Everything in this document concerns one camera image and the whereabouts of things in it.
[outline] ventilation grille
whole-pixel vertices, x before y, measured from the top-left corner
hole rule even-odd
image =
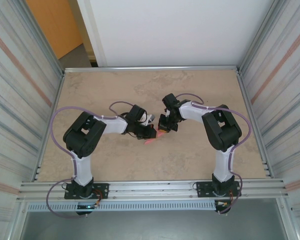
[[[86,212],[87,209],[78,209],[78,204],[92,205],[88,202],[56,202],[50,207],[56,212]],[[91,209],[97,212],[108,211],[160,211],[160,210],[216,210],[214,200],[171,200],[171,201],[104,201],[100,206]],[[30,203],[28,212],[48,212],[45,202]]]

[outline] purple cable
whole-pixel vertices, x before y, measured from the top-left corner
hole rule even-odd
[[[132,107],[134,106],[133,104],[131,104],[130,102],[127,102],[127,101],[115,101],[115,102],[111,103],[111,105],[109,106],[109,110],[111,112],[113,112],[116,116],[118,116],[118,113],[111,108],[115,104],[128,104],[128,105],[130,105]]]
[[[80,111],[83,111],[83,112],[86,112],[88,114],[91,114],[99,119],[107,119],[107,120],[111,120],[111,119],[116,119],[117,117],[116,116],[100,116],[100,115],[97,115],[95,114],[94,112],[92,111],[89,111],[83,107],[79,107],[79,106],[65,106],[65,107],[62,107],[60,109],[58,109],[57,111],[54,112],[54,114],[52,115],[51,117],[51,121],[50,121],[50,124],[49,124],[49,130],[50,130],[50,135],[51,135],[51,138],[52,138],[52,141],[54,142],[54,144],[60,148],[62,151],[64,151],[66,154],[70,155],[70,157],[72,158],[72,161],[73,161],[73,171],[74,171],[74,174],[73,174],[73,177],[72,178],[68,178],[68,179],[64,179],[64,180],[61,180],[61,181],[58,181],[56,182],[55,184],[53,184],[51,186],[51,188],[49,189],[47,195],[46,195],[46,198],[45,198],[45,203],[46,203],[46,206],[47,208],[49,209],[49,211],[51,213],[53,213],[54,215],[60,217],[60,218],[64,218],[64,219],[78,219],[78,218],[82,218],[84,217],[84,215],[81,215],[81,216],[66,216],[66,215],[62,215],[62,214],[59,214],[59,213],[56,213],[55,211],[53,211],[51,209],[51,207],[49,206],[49,195],[52,191],[52,189],[57,186],[58,184],[62,183],[62,182],[67,182],[67,181],[72,181],[74,180],[76,177],[77,177],[77,164],[76,164],[76,160],[75,160],[75,156],[70,152],[68,151],[67,149],[65,149],[64,147],[62,147],[56,140],[55,138],[55,135],[54,135],[54,131],[53,131],[53,123],[54,123],[54,120],[56,118],[56,115],[63,111],[63,110],[68,110],[68,109],[75,109],[75,110],[80,110]]]
[[[231,171],[231,158],[232,158],[232,154],[234,152],[234,150],[239,147],[241,144],[243,144],[251,135],[251,131],[252,131],[252,126],[251,126],[251,123],[249,122],[249,120],[243,116],[241,113],[237,112],[237,111],[234,111],[234,110],[231,110],[231,109],[227,109],[227,108],[222,108],[222,107],[207,107],[207,106],[198,106],[198,105],[192,105],[193,107],[197,108],[197,109],[204,109],[204,110],[221,110],[221,111],[226,111],[226,112],[230,112],[230,113],[233,113],[233,114],[236,114],[238,115],[239,117],[243,118],[243,120],[245,120],[245,122],[247,123],[248,125],[248,134],[245,136],[245,138],[240,141],[237,145],[234,145],[231,150],[230,150],[230,154],[229,154],[229,159],[228,159],[228,170],[230,173],[232,173],[233,175],[237,176],[239,179],[240,179],[240,189],[239,189],[239,192],[238,192],[238,195],[236,196],[236,198],[234,199],[234,201],[230,204],[230,206],[228,206],[226,209],[220,211],[219,213],[220,214],[223,214],[224,212],[226,212],[227,210],[229,210],[238,200],[239,196],[241,195],[241,191],[242,191],[242,187],[243,187],[243,180],[242,180],[242,177],[238,174],[238,173],[235,173],[233,171]]]
[[[200,99],[201,102],[192,101],[192,102],[194,102],[196,104],[205,104],[204,100],[201,97],[199,97],[198,95],[195,95],[193,93],[180,93],[179,95],[175,96],[175,98],[183,96],[183,95],[190,95],[190,96],[196,97],[197,99]]]

